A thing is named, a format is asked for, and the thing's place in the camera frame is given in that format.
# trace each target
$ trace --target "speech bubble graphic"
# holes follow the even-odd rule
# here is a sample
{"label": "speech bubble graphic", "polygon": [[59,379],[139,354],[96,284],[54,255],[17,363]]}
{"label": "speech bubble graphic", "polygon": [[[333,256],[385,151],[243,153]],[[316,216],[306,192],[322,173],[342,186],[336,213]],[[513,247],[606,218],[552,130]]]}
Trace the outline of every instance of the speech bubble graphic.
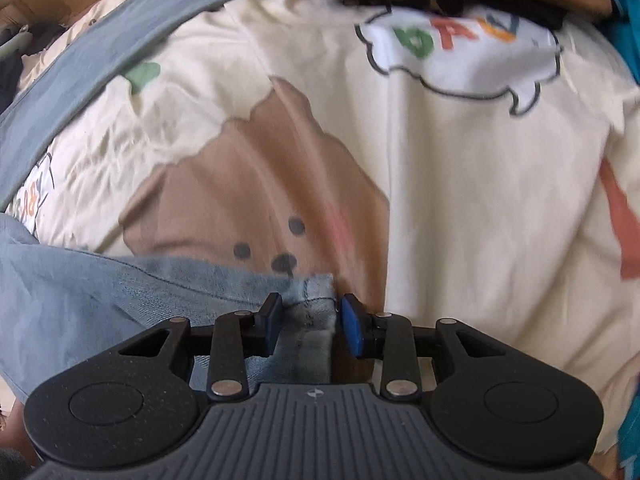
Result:
{"label": "speech bubble graphic", "polygon": [[382,75],[402,71],[445,96],[493,100],[511,94],[523,115],[541,83],[560,73],[561,48],[546,28],[476,6],[464,18],[393,8],[356,26],[367,58]]}

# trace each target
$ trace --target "circular button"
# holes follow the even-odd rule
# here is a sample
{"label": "circular button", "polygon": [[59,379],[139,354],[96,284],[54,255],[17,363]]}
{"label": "circular button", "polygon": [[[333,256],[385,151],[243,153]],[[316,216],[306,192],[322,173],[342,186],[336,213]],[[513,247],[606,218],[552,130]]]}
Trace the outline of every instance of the circular button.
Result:
{"label": "circular button", "polygon": [[222,379],[211,385],[211,391],[220,397],[230,397],[242,391],[242,384],[232,379]]}
{"label": "circular button", "polygon": [[142,394],[133,386],[97,383],[76,392],[69,401],[69,410],[85,424],[108,426],[134,416],[142,404]]}
{"label": "circular button", "polygon": [[542,422],[558,409],[558,399],[544,386],[519,382],[496,384],[484,394],[484,404],[495,416],[517,424]]}
{"label": "circular button", "polygon": [[407,397],[418,391],[417,384],[404,379],[396,379],[386,384],[386,390],[393,397]]}

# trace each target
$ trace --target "denim fabric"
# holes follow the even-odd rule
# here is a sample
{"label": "denim fabric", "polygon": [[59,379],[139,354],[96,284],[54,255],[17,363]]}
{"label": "denim fabric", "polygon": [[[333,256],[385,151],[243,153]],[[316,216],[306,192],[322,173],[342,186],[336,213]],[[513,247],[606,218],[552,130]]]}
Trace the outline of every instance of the denim fabric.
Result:
{"label": "denim fabric", "polygon": [[[19,400],[53,375],[159,321],[186,316],[211,324],[235,310],[258,310],[270,292],[286,308],[271,358],[247,359],[250,385],[323,383],[330,378],[335,308],[330,276],[294,280],[185,258],[107,258],[43,246],[0,214],[0,375]],[[203,390],[207,358],[191,386]]]}
{"label": "denim fabric", "polygon": [[75,40],[0,116],[0,211],[49,143],[115,75],[229,0],[127,0]]}

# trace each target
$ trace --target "black dot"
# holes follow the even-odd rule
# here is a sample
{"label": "black dot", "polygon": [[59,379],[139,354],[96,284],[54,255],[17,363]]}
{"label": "black dot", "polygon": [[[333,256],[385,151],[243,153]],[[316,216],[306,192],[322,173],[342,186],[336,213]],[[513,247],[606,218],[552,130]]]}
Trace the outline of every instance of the black dot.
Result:
{"label": "black dot", "polygon": [[271,269],[274,272],[281,272],[293,276],[293,269],[298,264],[296,257],[291,253],[278,254],[271,262]]}
{"label": "black dot", "polygon": [[296,236],[302,236],[305,233],[305,223],[297,216],[289,218],[289,231]]}
{"label": "black dot", "polygon": [[248,260],[251,257],[251,247],[244,242],[238,242],[234,245],[234,256],[236,260]]}

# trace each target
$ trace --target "orange print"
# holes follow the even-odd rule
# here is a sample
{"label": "orange print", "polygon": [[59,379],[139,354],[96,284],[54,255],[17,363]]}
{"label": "orange print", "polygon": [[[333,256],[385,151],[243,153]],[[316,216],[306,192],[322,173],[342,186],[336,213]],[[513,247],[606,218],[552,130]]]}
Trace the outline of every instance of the orange print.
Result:
{"label": "orange print", "polygon": [[616,181],[611,163],[606,158],[602,160],[599,176],[609,202],[611,226],[622,253],[620,278],[640,278],[640,222],[631,211],[626,195]]}
{"label": "orange print", "polygon": [[476,36],[471,30],[451,18],[432,18],[431,25],[438,29],[438,32],[440,33],[440,41],[442,42],[442,48],[444,50],[451,50],[453,48],[454,36],[463,36],[464,38],[473,41],[478,40],[478,36]]}
{"label": "orange print", "polygon": [[33,216],[36,212],[36,204],[38,203],[38,197],[36,195],[37,192],[38,191],[36,190],[36,183],[32,182],[29,188],[29,206],[27,211],[29,216]]}
{"label": "orange print", "polygon": [[482,18],[476,18],[482,30],[484,30],[489,36],[493,36],[496,40],[500,40],[503,43],[512,43],[516,41],[516,36],[507,32],[506,30],[502,30],[501,28],[494,27],[490,25],[487,20]]}

